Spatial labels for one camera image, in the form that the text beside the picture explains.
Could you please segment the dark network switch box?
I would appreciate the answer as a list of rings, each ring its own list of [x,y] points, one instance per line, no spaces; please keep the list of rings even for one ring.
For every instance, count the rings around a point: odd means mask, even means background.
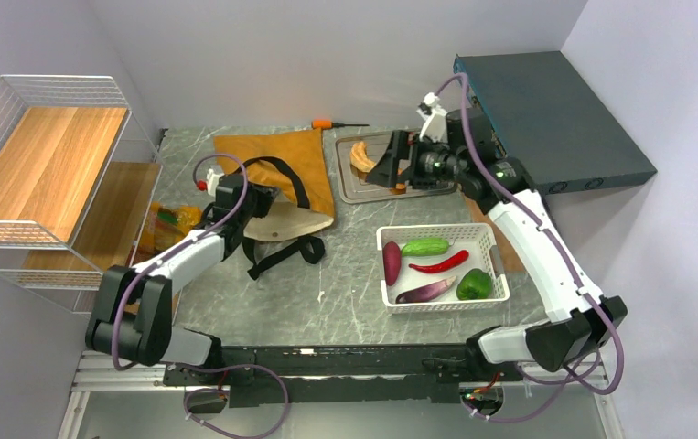
[[[641,186],[657,169],[560,51],[456,56],[484,163],[521,162],[545,194]]]

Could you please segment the red chili pepper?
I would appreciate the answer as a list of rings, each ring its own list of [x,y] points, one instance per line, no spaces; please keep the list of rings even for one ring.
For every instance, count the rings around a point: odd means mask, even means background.
[[[419,273],[443,273],[446,271],[449,271],[451,269],[454,269],[458,267],[459,265],[463,264],[468,260],[470,256],[469,251],[467,250],[461,250],[451,257],[430,265],[420,265],[420,264],[414,264],[414,263],[409,263],[408,267],[410,269],[413,269]]]

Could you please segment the long croissant bread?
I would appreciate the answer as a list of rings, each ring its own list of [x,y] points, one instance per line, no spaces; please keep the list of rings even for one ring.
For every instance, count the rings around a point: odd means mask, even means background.
[[[364,141],[358,141],[352,145],[349,151],[349,159],[351,164],[361,173],[368,174],[377,165],[375,160],[369,158],[367,154],[367,144]]]

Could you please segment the green bitter gourd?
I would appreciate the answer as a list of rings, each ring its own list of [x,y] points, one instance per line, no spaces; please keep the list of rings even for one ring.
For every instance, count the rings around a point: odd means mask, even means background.
[[[445,254],[451,246],[442,238],[421,238],[408,241],[402,247],[402,257],[427,257]]]

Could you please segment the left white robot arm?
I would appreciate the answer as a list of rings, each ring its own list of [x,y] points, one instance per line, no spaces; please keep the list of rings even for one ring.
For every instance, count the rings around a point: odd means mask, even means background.
[[[218,340],[174,327],[173,299],[232,255],[250,220],[265,217],[280,190],[232,174],[220,177],[213,191],[214,200],[185,238],[148,261],[114,265],[102,275],[85,334],[88,349],[146,366],[188,364],[202,384],[221,376],[224,360],[211,350]]]

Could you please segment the round glazed bread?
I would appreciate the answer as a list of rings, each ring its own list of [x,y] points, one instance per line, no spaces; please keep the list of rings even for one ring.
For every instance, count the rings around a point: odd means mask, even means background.
[[[396,184],[394,187],[391,187],[389,191],[393,195],[401,195],[405,194],[407,192],[407,185],[403,183]]]

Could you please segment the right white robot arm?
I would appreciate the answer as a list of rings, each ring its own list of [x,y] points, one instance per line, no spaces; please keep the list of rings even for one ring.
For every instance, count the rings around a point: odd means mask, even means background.
[[[625,368],[617,330],[628,309],[607,297],[585,274],[547,216],[542,196],[523,164],[494,151],[489,119],[475,109],[421,111],[421,132],[394,130],[380,159],[367,170],[371,184],[405,182],[419,189],[453,183],[503,233],[542,300],[539,323],[485,329],[467,342],[470,376],[485,380],[499,366],[533,362],[556,372],[612,342],[616,371]]]

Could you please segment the orange handled screwdriver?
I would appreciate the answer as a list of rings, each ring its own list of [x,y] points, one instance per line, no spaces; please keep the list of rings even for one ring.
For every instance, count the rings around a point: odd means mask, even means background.
[[[313,120],[312,129],[331,130],[345,127],[367,127],[367,123],[338,123],[331,120]]]

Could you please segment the green bell pepper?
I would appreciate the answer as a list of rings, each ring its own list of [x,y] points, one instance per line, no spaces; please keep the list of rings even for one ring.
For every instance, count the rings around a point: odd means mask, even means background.
[[[456,288],[456,297],[460,301],[484,300],[491,297],[493,281],[491,276],[478,268],[469,270]]]

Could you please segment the yellow snack packet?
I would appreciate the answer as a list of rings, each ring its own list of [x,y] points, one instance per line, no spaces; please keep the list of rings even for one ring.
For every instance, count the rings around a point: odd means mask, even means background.
[[[145,216],[135,260],[156,256],[177,244],[199,223],[200,218],[201,209],[198,207],[168,207],[153,201]]]

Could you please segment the purple sweet potato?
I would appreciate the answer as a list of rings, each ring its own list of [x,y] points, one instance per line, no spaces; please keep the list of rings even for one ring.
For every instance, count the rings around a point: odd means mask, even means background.
[[[402,250],[394,241],[387,242],[382,248],[382,262],[384,269],[384,282],[387,286],[393,286],[402,268]]]

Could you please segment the purple eggplant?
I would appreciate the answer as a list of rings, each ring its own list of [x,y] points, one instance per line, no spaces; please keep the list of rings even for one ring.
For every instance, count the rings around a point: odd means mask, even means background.
[[[456,277],[451,276],[431,284],[426,284],[405,291],[395,297],[395,303],[415,304],[430,302],[446,293],[452,287],[455,281]]]

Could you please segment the white plastic basket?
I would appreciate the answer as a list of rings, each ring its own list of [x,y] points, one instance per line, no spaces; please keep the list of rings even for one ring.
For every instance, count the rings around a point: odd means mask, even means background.
[[[377,229],[381,300],[392,314],[489,309],[510,299],[487,223]]]

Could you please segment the silver metal tray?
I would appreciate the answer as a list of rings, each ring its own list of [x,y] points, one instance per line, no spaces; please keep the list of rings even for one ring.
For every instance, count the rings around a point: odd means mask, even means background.
[[[357,142],[367,145],[367,156],[373,161],[378,161],[385,152],[391,139],[392,132],[377,132],[366,134],[354,134],[339,137],[335,141],[337,153],[339,193],[341,199],[349,204],[361,204],[376,201],[386,201],[402,198],[421,198],[454,193],[456,187],[453,183],[440,184],[433,189],[419,190],[407,187],[405,190],[380,187],[367,183],[365,175],[350,162],[351,147]]]

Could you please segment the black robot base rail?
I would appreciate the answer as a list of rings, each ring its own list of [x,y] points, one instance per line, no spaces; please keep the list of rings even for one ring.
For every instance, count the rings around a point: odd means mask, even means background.
[[[184,366],[135,366],[117,371],[110,359],[86,351],[74,391],[191,391],[222,388],[231,408],[279,403],[425,400],[457,403],[467,388],[522,380],[515,367],[481,365],[462,344],[225,347],[229,372]]]

